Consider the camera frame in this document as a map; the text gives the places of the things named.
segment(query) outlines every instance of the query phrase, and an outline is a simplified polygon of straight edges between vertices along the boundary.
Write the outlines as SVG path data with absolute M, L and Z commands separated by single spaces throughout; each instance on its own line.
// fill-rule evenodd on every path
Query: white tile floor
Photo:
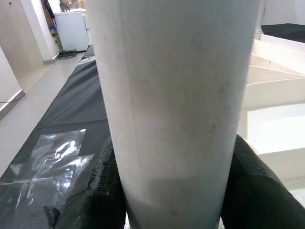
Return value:
M 68 60 L 58 60 L 26 96 L 0 121 L 0 176 L 18 153 L 36 124 L 71 75 L 84 53 Z

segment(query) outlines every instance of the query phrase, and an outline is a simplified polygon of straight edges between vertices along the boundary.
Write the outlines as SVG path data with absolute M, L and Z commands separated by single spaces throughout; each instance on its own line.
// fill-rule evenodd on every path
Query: black fabric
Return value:
M 112 142 L 82 171 L 56 224 L 57 229 L 121 229 L 126 207 Z
M 278 24 L 262 25 L 264 34 L 296 42 L 305 42 L 305 25 Z
M 78 175 L 93 155 L 98 153 L 99 161 L 106 156 L 103 155 L 103 153 L 107 154 L 107 151 L 103 151 L 103 146 L 109 144 L 110 131 L 92 46 L 88 48 L 82 60 L 88 58 L 91 58 L 88 62 L 79 64 L 75 68 L 0 178 L 0 206 L 2 207 L 0 229 L 49 229 L 54 227 L 59 215 L 66 209 L 65 206 L 72 203 L 70 200 L 66 203 L 66 200 L 71 195 Z M 69 140 L 69 134 L 73 131 L 78 133 L 81 130 L 85 130 L 83 139 L 79 140 L 81 142 L 75 139 Z M 60 135 L 62 138 L 57 141 L 62 143 L 70 141 L 69 143 L 73 142 L 76 146 L 81 144 L 80 150 L 76 151 L 76 155 L 73 154 L 60 160 L 44 158 L 46 160 L 41 163 L 38 169 L 40 171 L 37 172 L 37 169 L 33 169 L 33 161 L 41 156 L 37 155 L 39 152 L 37 144 L 42 135 Z M 52 144 L 52 147 L 55 147 L 58 143 L 52 142 Z M 52 149 L 52 147 L 50 146 L 49 150 L 53 152 L 56 149 Z M 97 174 L 102 176 L 103 172 L 108 174 L 108 170 L 97 171 Z M 113 179 L 116 179 L 118 186 L 120 184 L 118 176 L 114 176 Z M 113 199 L 114 193 L 112 193 L 107 201 L 112 202 L 113 208 L 119 208 L 120 211 L 109 212 L 105 217 L 116 218 L 116 224 L 121 227 L 113 228 L 122 228 L 125 223 L 123 192 L 119 188 L 112 190 L 116 191 L 116 195 L 121 199 Z M 77 208 L 81 207 L 80 204 L 84 202 L 75 203 L 74 208 Z
M 240 136 L 221 216 L 226 229 L 305 228 L 305 209 Z

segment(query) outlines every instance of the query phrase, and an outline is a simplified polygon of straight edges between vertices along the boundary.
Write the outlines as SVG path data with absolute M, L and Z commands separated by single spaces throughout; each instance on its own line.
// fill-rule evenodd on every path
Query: pillar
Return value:
M 132 229 L 217 227 L 258 7 L 87 1 Z
M 262 22 L 263 22 L 263 17 L 266 9 L 266 0 L 259 0 L 260 6 L 258 10 L 258 16 L 257 16 L 257 21 L 256 21 L 256 28 L 255 28 L 255 38 L 260 39 L 261 35 L 263 34 L 262 31 Z

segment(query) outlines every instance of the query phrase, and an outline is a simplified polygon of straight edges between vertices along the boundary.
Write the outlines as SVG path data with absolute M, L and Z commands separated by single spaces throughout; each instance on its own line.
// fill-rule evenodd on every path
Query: white wall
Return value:
M 305 25 L 305 0 L 266 0 L 263 25 Z
M 44 61 L 52 60 L 59 52 L 52 38 L 40 0 L 20 0 Z
M 0 0 L 0 46 L 15 74 L 43 66 L 31 27 L 19 0 Z
M 52 8 L 53 13 L 61 12 L 61 7 L 59 6 L 59 0 L 49 0 L 49 4 Z
M 0 47 L 0 101 L 5 102 L 20 90 L 16 77 Z

